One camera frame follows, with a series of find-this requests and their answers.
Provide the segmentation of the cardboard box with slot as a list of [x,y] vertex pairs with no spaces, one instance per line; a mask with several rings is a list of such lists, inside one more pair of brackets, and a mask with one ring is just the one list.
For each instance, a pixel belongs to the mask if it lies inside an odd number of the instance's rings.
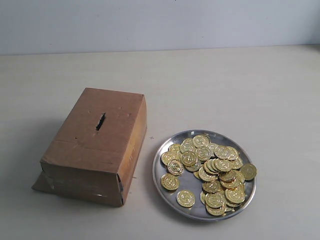
[[86,88],[43,154],[32,189],[121,207],[146,132],[143,94]]

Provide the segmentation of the gold coin left edge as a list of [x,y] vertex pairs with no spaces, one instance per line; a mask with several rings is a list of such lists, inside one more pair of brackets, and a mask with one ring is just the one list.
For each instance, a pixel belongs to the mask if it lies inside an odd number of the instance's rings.
[[177,154],[174,152],[166,151],[161,155],[161,161],[165,166],[167,166],[172,160],[179,160]]

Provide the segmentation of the gold coin edge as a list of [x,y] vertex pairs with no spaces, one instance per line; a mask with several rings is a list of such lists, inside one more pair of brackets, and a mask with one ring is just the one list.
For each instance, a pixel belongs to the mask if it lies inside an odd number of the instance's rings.
[[257,168],[251,163],[244,164],[239,171],[243,174],[246,181],[253,180],[257,175]]
[[167,166],[172,160],[179,160],[177,154],[174,152],[166,151],[161,155],[161,161],[165,166]]

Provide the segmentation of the gold coin top of pile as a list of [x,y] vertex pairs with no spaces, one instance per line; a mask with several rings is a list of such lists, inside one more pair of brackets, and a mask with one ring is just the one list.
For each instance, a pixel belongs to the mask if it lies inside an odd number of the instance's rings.
[[196,148],[200,148],[206,147],[211,143],[211,140],[206,134],[198,134],[193,137],[192,142]]

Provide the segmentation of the gold coin lone left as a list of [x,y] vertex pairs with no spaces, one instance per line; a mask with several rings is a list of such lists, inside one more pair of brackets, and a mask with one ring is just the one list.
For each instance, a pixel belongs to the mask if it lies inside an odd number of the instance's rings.
[[180,181],[175,175],[166,173],[160,178],[160,184],[168,191],[175,191],[179,188]]

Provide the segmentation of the gold coin lone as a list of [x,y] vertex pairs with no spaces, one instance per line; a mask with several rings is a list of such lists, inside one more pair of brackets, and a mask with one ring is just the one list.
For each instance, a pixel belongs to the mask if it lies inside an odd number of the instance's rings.
[[184,208],[191,208],[195,204],[195,195],[190,190],[180,190],[176,195],[177,203]]
[[166,173],[160,178],[160,184],[168,191],[175,191],[179,188],[180,181],[175,175]]

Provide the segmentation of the round steel plate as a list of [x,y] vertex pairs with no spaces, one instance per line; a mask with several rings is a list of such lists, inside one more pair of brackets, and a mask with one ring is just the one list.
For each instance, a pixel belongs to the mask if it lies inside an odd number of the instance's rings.
[[[181,144],[184,139],[191,138],[199,134],[205,134],[209,136],[210,139],[217,144],[234,147],[237,151],[239,151],[240,157],[242,160],[244,160],[245,164],[250,164],[252,162],[240,145],[222,134],[203,129],[186,130],[170,136],[157,150],[152,163],[152,177],[154,185],[166,204],[187,218],[203,222],[217,222],[232,218],[243,211],[254,198],[257,187],[257,181],[255,179],[244,184],[245,201],[241,203],[239,207],[236,207],[234,211],[230,211],[223,216],[213,216],[208,213],[204,204],[201,203],[200,200],[200,180],[190,172],[182,174],[182,179],[179,181],[180,185],[178,189],[172,193],[161,186],[161,177],[165,174],[165,166],[161,161],[161,155],[168,150],[170,145]],[[190,190],[192,193],[196,194],[195,204],[191,208],[186,208],[178,204],[177,194],[180,190]]]

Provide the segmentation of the gold coin lone bottom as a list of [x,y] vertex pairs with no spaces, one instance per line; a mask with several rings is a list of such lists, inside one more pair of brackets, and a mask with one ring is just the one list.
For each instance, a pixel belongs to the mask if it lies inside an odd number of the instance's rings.
[[180,190],[176,195],[177,203],[184,208],[191,208],[195,204],[195,195],[190,190]]

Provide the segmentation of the gold coin right edge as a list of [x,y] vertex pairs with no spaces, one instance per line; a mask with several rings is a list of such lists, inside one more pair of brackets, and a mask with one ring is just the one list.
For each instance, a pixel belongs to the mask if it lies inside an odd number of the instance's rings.
[[253,180],[257,175],[257,168],[251,163],[244,164],[239,171],[243,174],[246,181]]

